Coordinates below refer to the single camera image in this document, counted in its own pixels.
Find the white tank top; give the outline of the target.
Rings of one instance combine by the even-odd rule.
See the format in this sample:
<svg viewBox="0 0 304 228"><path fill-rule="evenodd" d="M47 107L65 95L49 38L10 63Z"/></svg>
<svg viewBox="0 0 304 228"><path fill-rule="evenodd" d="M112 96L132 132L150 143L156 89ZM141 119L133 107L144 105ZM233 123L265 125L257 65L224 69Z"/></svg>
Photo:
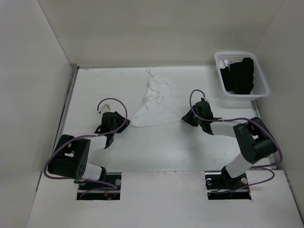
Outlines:
<svg viewBox="0 0 304 228"><path fill-rule="evenodd" d="M181 121L181 109L172 81L147 68L150 75L142 106L130 118L135 128L161 126Z"/></svg>

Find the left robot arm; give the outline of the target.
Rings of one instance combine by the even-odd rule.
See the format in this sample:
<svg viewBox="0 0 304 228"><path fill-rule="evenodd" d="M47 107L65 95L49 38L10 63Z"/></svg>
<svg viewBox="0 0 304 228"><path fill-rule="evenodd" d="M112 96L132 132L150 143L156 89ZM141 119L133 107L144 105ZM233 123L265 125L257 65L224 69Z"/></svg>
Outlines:
<svg viewBox="0 0 304 228"><path fill-rule="evenodd" d="M118 112L106 111L101 114L101 124L93 135L62 135L44 167L44 175L59 180L90 180L95 189L104 188L107 179L105 168L88 163L89 153L109 148L114 135L124 131L130 123Z"/></svg>

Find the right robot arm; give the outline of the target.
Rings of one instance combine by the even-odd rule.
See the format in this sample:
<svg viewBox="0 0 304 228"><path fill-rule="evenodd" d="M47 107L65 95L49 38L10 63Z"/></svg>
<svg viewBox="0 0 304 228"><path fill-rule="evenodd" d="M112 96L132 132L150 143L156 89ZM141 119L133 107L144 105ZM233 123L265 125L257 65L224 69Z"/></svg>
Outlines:
<svg viewBox="0 0 304 228"><path fill-rule="evenodd" d="M235 138L240 153L221 169L220 175L206 177L208 190L233 190L241 184L246 171L263 158L277 152L277 147L263 121L254 117L243 123L215 118L209 103L202 99L193 105L182 118L193 127L201 127L209 135Z"/></svg>

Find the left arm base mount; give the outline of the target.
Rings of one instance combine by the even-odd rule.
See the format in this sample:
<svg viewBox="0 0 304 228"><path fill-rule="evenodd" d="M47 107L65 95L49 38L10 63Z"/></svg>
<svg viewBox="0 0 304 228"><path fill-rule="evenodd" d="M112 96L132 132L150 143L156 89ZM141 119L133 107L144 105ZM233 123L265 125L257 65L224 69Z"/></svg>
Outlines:
<svg viewBox="0 0 304 228"><path fill-rule="evenodd" d="M78 185L77 200L120 200L121 173L107 173L99 181L75 180L74 183Z"/></svg>

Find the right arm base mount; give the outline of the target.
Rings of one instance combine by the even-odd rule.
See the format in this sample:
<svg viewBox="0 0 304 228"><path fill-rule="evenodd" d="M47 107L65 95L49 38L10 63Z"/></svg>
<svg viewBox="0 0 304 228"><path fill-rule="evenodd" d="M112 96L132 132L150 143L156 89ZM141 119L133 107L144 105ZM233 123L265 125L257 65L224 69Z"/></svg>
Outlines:
<svg viewBox="0 0 304 228"><path fill-rule="evenodd" d="M251 200L249 187L237 190L248 184L245 173L229 183L221 181L220 173L206 173L205 181L209 200Z"/></svg>

